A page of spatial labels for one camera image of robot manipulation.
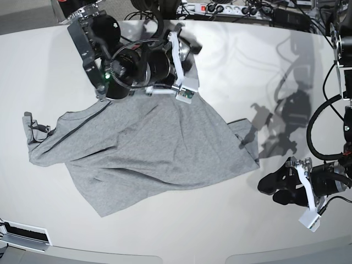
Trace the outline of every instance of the gray t-shirt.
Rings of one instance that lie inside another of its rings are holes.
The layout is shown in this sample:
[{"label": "gray t-shirt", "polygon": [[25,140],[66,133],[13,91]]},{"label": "gray t-shirt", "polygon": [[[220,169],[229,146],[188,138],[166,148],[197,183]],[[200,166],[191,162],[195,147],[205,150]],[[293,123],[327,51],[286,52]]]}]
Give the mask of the gray t-shirt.
[{"label": "gray t-shirt", "polygon": [[199,95],[135,95],[58,119],[55,130],[23,117],[29,160],[65,163],[103,217],[168,190],[201,188],[259,168],[257,132],[225,121]]}]

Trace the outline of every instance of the plug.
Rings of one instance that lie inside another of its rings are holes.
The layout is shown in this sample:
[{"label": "plug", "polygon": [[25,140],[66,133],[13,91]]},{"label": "plug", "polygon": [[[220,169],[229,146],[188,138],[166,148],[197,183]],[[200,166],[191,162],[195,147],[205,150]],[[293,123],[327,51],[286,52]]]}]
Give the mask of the plug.
[{"label": "plug", "polygon": [[216,13],[221,13],[224,11],[224,7],[222,5],[219,5],[217,8],[216,8]]},{"label": "plug", "polygon": [[217,6],[217,4],[211,4],[208,6],[208,12],[209,13],[213,13],[215,11],[215,7]]}]

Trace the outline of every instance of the white table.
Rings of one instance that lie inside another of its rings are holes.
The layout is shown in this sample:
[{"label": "white table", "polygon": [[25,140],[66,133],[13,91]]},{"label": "white table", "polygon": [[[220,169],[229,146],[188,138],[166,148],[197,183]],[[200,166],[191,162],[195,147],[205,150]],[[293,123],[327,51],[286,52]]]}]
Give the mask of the white table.
[{"label": "white table", "polygon": [[[274,92],[285,73],[279,98],[304,91],[311,111],[306,110],[304,100],[295,108],[308,115],[323,102],[322,83],[333,63],[333,52],[323,37],[203,21],[187,21],[186,28],[203,44],[196,57],[201,96],[226,122],[248,118],[262,127],[260,151],[270,135],[284,131],[285,123],[275,114],[274,125],[266,126],[268,112],[262,108],[256,116],[251,106],[257,103],[273,113],[277,105]],[[65,165],[42,168],[28,161],[21,121],[25,111],[32,112],[40,124],[54,128],[65,112],[83,110],[96,101],[66,27],[0,36],[0,58],[0,217],[47,228],[54,246],[158,256],[167,264],[214,264],[225,263],[232,255],[352,234],[348,203],[331,204],[321,227],[311,233],[298,222],[304,208],[281,206],[257,191],[259,180],[278,169],[293,154],[291,150],[284,156],[261,159],[260,170],[232,180],[199,190],[166,192],[100,218],[76,190]],[[335,72],[327,93],[338,93]],[[337,106],[343,113],[344,103]],[[297,158],[311,156],[305,131],[294,126],[289,134],[297,142]],[[313,141],[321,152],[341,151],[342,123],[330,109],[316,122]],[[343,195],[352,197],[348,191]]]}]

